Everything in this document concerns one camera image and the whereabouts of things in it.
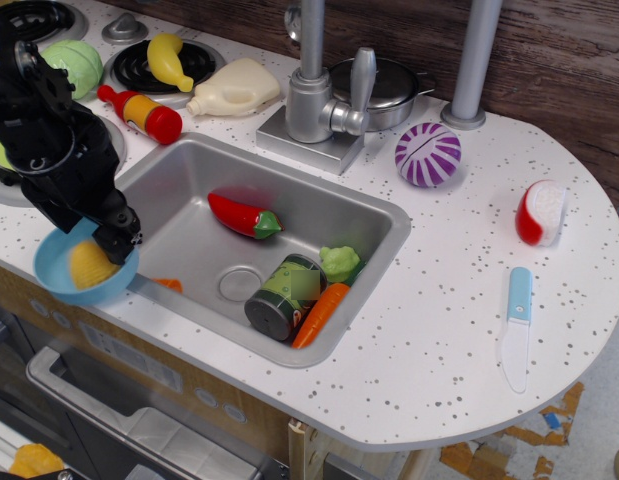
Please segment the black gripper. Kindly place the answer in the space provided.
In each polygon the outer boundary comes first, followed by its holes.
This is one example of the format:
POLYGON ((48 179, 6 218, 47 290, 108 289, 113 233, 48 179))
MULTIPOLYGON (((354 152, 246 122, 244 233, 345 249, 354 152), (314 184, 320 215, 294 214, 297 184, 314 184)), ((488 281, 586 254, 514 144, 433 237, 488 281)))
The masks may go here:
POLYGON ((81 120, 69 153, 54 165, 22 174, 21 191, 55 227, 69 233, 88 218, 108 260, 123 265, 142 243, 140 221, 128 206, 115 176, 118 155, 102 119, 81 120))

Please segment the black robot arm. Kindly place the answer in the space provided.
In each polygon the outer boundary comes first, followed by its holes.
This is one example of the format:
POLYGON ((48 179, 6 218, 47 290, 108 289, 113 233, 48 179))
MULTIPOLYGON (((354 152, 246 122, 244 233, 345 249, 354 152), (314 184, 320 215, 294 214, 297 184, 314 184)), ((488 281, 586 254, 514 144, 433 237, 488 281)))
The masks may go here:
POLYGON ((0 142, 23 195, 57 228, 96 223, 96 243, 124 264, 140 221, 115 186, 119 157, 103 121, 72 98, 63 70, 0 13, 0 142))

